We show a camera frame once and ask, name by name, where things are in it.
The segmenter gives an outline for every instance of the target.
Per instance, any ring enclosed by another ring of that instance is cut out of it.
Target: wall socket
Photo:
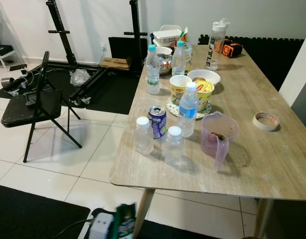
[[[107,45],[104,42],[100,42],[100,47],[103,51],[107,49]]]

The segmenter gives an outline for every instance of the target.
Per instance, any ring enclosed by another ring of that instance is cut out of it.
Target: plate
[[[172,101],[171,101],[171,97],[169,97],[166,101],[166,107],[167,109],[175,116],[178,115],[178,108],[179,106],[174,104]],[[204,110],[202,111],[198,111],[197,112],[197,115],[196,115],[196,119],[201,119],[203,118],[205,115],[209,114],[212,110],[212,105],[210,103],[210,101],[208,101],[207,103],[207,106]]]

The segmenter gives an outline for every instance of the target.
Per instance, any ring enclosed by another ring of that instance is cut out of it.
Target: table leg
[[[257,209],[254,237],[262,239],[271,215],[274,199],[260,199]]]
[[[145,216],[147,215],[149,207],[151,205],[151,201],[152,201],[154,192],[155,192],[155,189],[152,189],[152,188],[145,188],[143,192],[138,214],[137,214],[137,219],[134,225],[133,239],[136,239],[137,236],[139,235],[139,232],[144,222]]]

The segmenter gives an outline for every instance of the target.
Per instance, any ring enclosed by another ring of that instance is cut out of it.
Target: wooden table
[[[206,47],[193,47],[192,70],[204,69]],[[262,198],[254,232],[259,238],[265,233],[273,199],[306,200],[306,128],[303,123],[245,50],[238,58],[222,55],[217,73],[221,81],[210,98],[212,111],[229,115],[240,126],[239,135],[230,144],[226,162],[218,172],[213,169],[214,159],[200,147],[201,120],[196,121],[194,134],[184,140],[185,167],[177,168],[164,162],[162,139],[155,140],[154,151],[149,156],[136,151],[136,118],[146,116],[154,105],[166,109],[170,96],[170,76],[160,79],[160,93],[152,96],[146,91],[147,73],[143,70],[110,173],[114,185],[145,188],[134,238],[155,189]],[[274,132],[255,127],[252,119],[260,111],[276,115],[280,127]],[[167,128],[176,125],[177,117],[167,109],[166,113]]]

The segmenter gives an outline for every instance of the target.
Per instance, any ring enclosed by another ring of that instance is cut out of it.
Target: white plastic box
[[[169,45],[172,41],[179,41],[181,36],[181,31],[178,29],[165,30],[165,31],[155,31],[153,32],[154,39],[157,41],[158,45]]]

